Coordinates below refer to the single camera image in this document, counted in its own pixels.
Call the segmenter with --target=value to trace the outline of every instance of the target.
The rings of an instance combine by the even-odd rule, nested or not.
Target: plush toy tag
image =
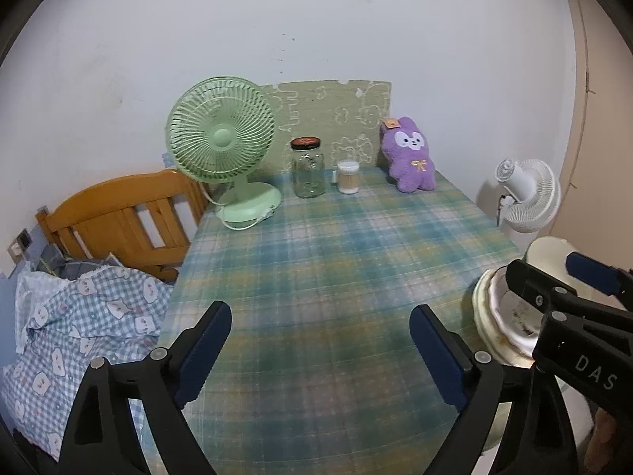
[[[395,118],[385,118],[384,120],[382,120],[382,123],[384,123],[387,128],[400,127],[400,122]]]

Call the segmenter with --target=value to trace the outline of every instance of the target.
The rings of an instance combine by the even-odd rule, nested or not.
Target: yellow bow
[[[418,171],[426,171],[426,159],[422,159],[422,161],[411,161],[412,166],[418,166]]]

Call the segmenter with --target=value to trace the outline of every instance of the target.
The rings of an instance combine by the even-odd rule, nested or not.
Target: plush bunny
[[[428,156],[428,144],[411,118],[400,118],[400,126],[381,124],[381,149],[389,161],[389,175],[404,193],[436,188],[435,165]]]

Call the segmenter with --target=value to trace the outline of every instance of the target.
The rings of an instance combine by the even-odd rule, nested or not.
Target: plaid tablecloth
[[[227,230],[207,212],[173,291],[159,344],[214,300],[233,312],[185,408],[191,430],[220,475],[422,473],[457,414],[409,336],[409,314],[427,303],[483,348],[471,290],[517,249],[439,174],[436,191],[413,194],[378,168],[362,172],[353,196],[332,187],[300,200],[288,178],[275,185],[281,206],[249,230]],[[142,441],[162,473],[151,439]]]

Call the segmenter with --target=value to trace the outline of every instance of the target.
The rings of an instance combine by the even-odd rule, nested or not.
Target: green desk fan
[[[275,119],[267,94],[242,78],[209,78],[189,89],[167,120],[167,148],[178,168],[201,183],[233,182],[216,204],[225,226],[245,230],[271,216],[281,193],[264,182],[248,182],[270,148]],[[251,222],[243,228],[229,223]]]

